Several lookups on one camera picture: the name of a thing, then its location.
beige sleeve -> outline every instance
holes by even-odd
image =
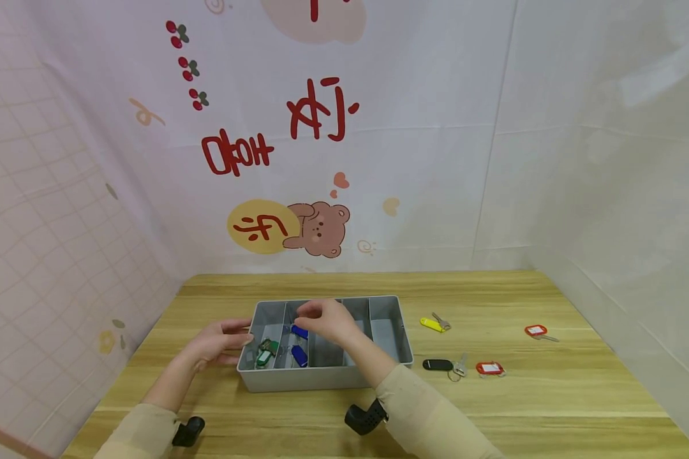
[[[167,458],[177,427],[174,411],[141,403],[125,416],[94,459]]]
[[[421,459],[504,459],[456,406],[399,365],[380,383],[377,397],[388,412],[388,432]]]

gray plastic organizer box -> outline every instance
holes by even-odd
[[[256,305],[251,324],[255,339],[243,348],[237,364],[237,371],[248,391],[336,390],[369,386],[343,348],[311,332],[307,340],[291,333],[296,310],[306,301],[260,301]],[[411,342],[403,324],[398,296],[356,296],[338,298],[337,301],[350,311],[360,330],[395,361],[407,367],[413,365]],[[266,338],[279,343],[278,351],[266,366],[256,368],[258,346]],[[300,368],[291,354],[295,344],[300,345],[309,357],[306,368]]]

cartoon bear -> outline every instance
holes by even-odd
[[[305,248],[309,255],[324,255],[334,259],[341,253],[345,240],[345,223],[350,219],[350,209],[344,206],[330,206],[323,201],[313,204],[291,204],[288,206],[301,223],[297,237],[283,241],[287,249]]]

grid pattern wall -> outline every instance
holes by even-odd
[[[59,455],[179,285],[0,2],[0,429]]]

person's left hand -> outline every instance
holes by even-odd
[[[211,323],[186,344],[180,356],[189,358],[196,372],[202,371],[209,363],[235,365],[240,357],[226,354],[225,351],[238,351],[253,341],[253,335],[248,332],[251,321],[224,319]]]

